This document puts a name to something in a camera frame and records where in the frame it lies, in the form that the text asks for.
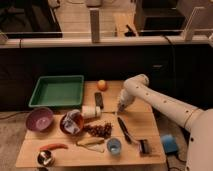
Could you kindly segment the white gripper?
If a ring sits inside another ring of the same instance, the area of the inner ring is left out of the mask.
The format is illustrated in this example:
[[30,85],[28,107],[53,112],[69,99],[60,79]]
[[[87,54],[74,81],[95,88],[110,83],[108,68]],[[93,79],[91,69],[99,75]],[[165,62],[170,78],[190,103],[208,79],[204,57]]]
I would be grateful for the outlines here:
[[126,89],[122,89],[118,95],[117,111],[124,111],[129,105],[135,101],[135,97]]

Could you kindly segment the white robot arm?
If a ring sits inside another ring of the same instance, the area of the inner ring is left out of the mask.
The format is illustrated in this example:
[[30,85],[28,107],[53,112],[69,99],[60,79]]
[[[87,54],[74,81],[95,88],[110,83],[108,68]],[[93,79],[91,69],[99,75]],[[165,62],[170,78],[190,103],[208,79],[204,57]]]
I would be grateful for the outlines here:
[[149,78],[139,74],[128,78],[118,96],[117,110],[123,111],[136,98],[190,133],[185,171],[213,171],[213,108],[202,110],[148,87]]

